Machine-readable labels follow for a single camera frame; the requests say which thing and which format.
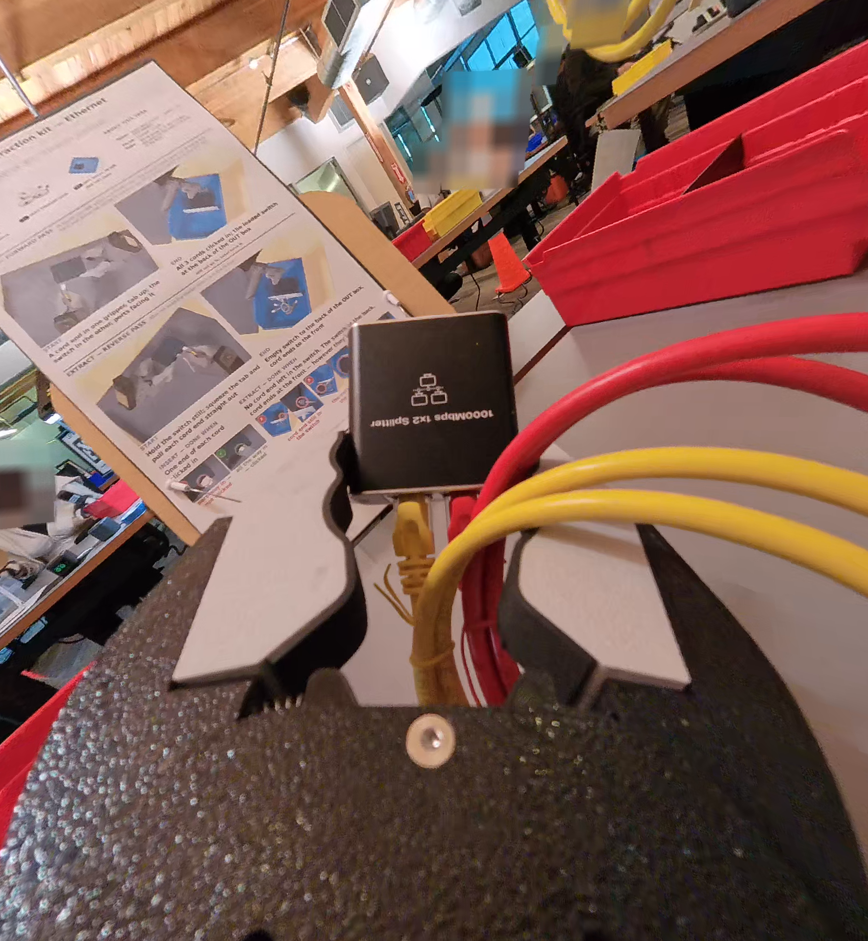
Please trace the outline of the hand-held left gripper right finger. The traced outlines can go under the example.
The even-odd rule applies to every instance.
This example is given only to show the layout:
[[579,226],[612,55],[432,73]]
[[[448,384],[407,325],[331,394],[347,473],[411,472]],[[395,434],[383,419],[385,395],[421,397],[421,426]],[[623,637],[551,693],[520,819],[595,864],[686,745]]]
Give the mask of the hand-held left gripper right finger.
[[513,548],[498,603],[503,648],[556,699],[589,707],[607,681],[671,691],[691,683],[633,525],[551,525]]

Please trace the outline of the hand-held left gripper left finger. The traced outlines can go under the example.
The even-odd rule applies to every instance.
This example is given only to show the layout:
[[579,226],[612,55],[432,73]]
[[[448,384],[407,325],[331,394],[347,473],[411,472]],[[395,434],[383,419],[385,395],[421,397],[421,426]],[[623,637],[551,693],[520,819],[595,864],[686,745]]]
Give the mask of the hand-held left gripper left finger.
[[172,689],[247,680],[251,698],[283,704],[310,677],[340,670],[368,632],[367,602],[347,530],[350,435],[226,520],[228,526],[171,676]]

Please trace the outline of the black ethernet splitter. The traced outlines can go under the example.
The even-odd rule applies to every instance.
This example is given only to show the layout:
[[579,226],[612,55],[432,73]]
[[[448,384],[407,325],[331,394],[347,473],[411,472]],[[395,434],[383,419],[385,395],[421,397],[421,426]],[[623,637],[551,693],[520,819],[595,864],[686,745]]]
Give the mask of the black ethernet splitter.
[[348,349],[351,495],[480,491],[519,432],[506,315],[358,322]]

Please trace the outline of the printed instruction board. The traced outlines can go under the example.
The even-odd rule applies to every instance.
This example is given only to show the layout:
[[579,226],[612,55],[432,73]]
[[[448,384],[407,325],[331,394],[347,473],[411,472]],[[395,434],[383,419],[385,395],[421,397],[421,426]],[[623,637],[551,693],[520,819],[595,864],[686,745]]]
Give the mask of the printed instruction board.
[[351,325],[448,311],[155,62],[0,139],[0,327],[174,529],[322,527]]

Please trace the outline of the orange traffic cone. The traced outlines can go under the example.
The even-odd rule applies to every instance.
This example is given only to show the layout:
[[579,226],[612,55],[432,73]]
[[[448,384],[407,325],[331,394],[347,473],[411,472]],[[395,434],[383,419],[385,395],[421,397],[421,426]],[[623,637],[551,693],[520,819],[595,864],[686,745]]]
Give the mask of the orange traffic cone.
[[498,278],[495,296],[503,298],[525,287],[532,279],[532,273],[519,258],[504,232],[491,237],[488,246]]

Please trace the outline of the red mesh basket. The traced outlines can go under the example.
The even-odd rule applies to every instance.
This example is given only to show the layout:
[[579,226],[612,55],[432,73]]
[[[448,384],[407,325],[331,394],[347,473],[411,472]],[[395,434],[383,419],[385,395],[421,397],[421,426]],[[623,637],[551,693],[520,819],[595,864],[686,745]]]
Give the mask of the red mesh basket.
[[431,235],[425,222],[426,218],[421,217],[393,238],[393,246],[409,263],[414,263],[436,241],[436,236]]

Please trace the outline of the yellow plastic bin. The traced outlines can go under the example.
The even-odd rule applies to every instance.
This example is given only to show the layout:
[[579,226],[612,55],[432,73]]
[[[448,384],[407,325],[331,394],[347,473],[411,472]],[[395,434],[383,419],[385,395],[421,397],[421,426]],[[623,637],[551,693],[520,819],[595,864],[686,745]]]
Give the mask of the yellow plastic bin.
[[613,96],[618,97],[647,77],[654,69],[671,55],[674,47],[672,40],[662,41],[642,57],[624,63],[618,69],[612,83]]
[[422,226],[431,240],[437,241],[482,204],[482,196],[477,190],[453,191],[426,212],[422,218]]

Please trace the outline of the black wall speaker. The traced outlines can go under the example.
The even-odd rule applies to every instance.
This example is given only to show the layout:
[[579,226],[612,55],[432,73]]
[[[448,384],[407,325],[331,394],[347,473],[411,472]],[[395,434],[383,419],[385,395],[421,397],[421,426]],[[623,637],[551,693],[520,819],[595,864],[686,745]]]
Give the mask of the black wall speaker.
[[379,99],[391,84],[390,78],[374,53],[368,54],[357,67],[353,83],[365,104],[371,104]]

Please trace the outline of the silver ventilation duct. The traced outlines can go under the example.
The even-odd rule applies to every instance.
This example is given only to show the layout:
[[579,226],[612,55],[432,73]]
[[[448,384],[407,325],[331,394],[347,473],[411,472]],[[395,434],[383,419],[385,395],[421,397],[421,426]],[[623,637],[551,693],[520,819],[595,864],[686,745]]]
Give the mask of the silver ventilation duct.
[[328,1],[322,12],[327,39],[322,44],[318,75],[323,85],[338,89],[348,82],[368,46],[377,23],[373,1]]

